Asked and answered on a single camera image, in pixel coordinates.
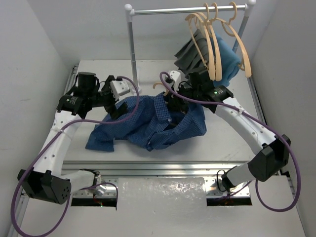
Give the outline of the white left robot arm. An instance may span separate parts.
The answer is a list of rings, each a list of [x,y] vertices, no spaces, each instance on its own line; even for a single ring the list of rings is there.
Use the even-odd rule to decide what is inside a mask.
[[[130,92],[123,79],[113,75],[100,82],[95,73],[79,72],[74,85],[59,99],[53,125],[29,170],[20,170],[18,180],[30,198],[63,204],[73,192],[95,185],[98,172],[81,169],[62,175],[62,165],[70,143],[93,108],[103,107],[113,119],[127,111],[127,104],[116,107],[120,96]]]

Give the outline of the blue plaid shirt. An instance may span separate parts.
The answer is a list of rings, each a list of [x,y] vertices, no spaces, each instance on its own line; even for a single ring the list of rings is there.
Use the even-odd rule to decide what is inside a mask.
[[[127,140],[148,151],[161,150],[207,132],[200,104],[189,104],[188,111],[183,113],[170,111],[162,93],[136,100],[136,96],[129,96],[119,101],[117,107],[123,103],[128,106],[128,112],[120,117],[124,122],[110,125],[111,116],[106,115],[102,124],[95,125],[86,149],[113,152],[115,140]]]

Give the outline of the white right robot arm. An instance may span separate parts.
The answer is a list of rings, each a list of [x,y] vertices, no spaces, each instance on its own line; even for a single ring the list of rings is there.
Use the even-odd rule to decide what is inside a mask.
[[[225,191],[244,182],[265,182],[288,164],[290,139],[286,135],[277,136],[255,121],[225,86],[215,86],[206,74],[199,73],[190,73],[189,83],[179,85],[177,91],[172,88],[175,85],[172,76],[166,76],[161,81],[179,99],[199,103],[223,119],[251,148],[254,154],[252,160],[231,168],[221,176],[221,186]]]

